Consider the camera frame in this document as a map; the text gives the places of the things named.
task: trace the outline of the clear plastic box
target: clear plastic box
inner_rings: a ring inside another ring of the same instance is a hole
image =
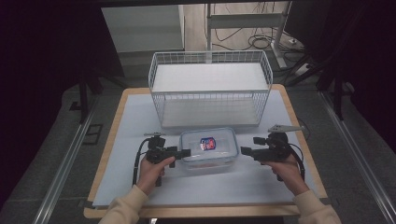
[[[191,150],[191,156],[182,159],[189,169],[232,165],[239,154],[231,128],[184,132],[179,149]]]
[[[262,50],[157,52],[148,74],[163,128],[258,126],[272,82]]]

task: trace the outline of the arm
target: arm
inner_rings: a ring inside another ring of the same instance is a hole
[[[140,209],[155,188],[157,177],[164,175],[164,167],[174,160],[175,158],[171,157],[158,164],[152,164],[144,158],[140,162],[140,176],[136,185],[127,195],[116,198],[110,204],[105,216],[99,223],[136,223],[139,220]]]
[[[300,210],[300,224],[341,223],[340,218],[330,205],[324,205],[300,176],[298,165],[293,156],[282,162],[262,162],[272,167],[274,174],[282,177],[286,187],[294,194],[294,203]]]

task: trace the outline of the beige sleeve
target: beige sleeve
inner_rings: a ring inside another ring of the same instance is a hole
[[[341,220],[331,205],[324,205],[312,190],[297,195],[294,203],[300,210],[300,224],[340,224]]]
[[[139,220],[138,213],[148,199],[148,196],[134,185],[127,195],[114,199],[99,223],[136,223]]]

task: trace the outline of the wire basket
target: wire basket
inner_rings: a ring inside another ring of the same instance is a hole
[[[265,52],[157,52],[148,85],[163,128],[258,126],[273,83]]]

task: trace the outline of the red and blue sticker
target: red and blue sticker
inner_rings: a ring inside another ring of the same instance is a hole
[[[201,146],[201,150],[203,151],[216,149],[215,138],[213,137],[201,138],[200,146]]]

